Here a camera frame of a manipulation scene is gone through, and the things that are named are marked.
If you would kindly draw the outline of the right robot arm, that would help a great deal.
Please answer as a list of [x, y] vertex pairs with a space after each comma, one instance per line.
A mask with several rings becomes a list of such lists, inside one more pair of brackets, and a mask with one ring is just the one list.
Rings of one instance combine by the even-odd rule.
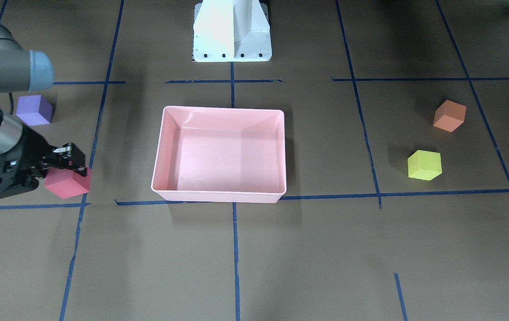
[[[0, 93], [52, 87], [54, 70], [43, 52], [23, 49], [0, 22]], [[50, 168], [87, 176], [85, 155], [74, 145], [54, 147], [14, 115], [0, 108], [0, 185], [46, 177]]]

